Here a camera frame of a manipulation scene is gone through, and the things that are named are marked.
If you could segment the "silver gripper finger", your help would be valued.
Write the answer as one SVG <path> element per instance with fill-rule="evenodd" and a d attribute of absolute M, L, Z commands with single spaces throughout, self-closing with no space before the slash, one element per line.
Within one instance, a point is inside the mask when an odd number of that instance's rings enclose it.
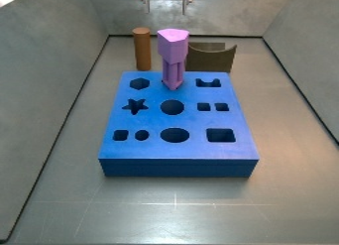
<path fill-rule="evenodd" d="M 192 3 L 193 0 L 183 0 L 183 15 L 185 15 L 187 7 Z"/>
<path fill-rule="evenodd" d="M 149 13 L 149 0 L 140 0 L 144 5 L 144 12 L 145 14 Z"/>

